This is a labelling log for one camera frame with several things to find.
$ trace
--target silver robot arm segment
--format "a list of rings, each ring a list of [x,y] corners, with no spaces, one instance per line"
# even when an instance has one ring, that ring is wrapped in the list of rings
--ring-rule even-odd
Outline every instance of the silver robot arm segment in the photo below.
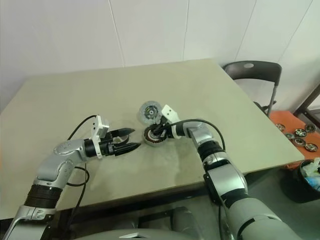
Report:
[[[123,142],[116,144],[113,138],[127,136],[132,128],[109,131],[99,115],[93,124],[92,139],[67,140],[53,149],[38,168],[36,178],[27,195],[24,205],[20,206],[3,240],[42,240],[50,226],[49,222],[56,213],[56,205],[66,186],[73,169],[87,163],[91,157],[121,155],[131,152],[140,143]]]
[[[301,240],[263,202],[248,195],[243,174],[220,147],[205,123],[177,124],[178,136],[191,138],[201,158],[211,200],[222,205],[237,240]]]

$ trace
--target white wall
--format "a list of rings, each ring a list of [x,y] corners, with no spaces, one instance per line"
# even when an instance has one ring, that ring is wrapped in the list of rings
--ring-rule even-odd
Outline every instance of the white wall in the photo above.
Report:
[[[320,0],[0,0],[0,110],[28,76],[215,58],[283,67],[274,109],[320,82]],[[268,83],[248,85],[261,104]]]
[[[309,105],[309,110],[320,109],[320,95]]]

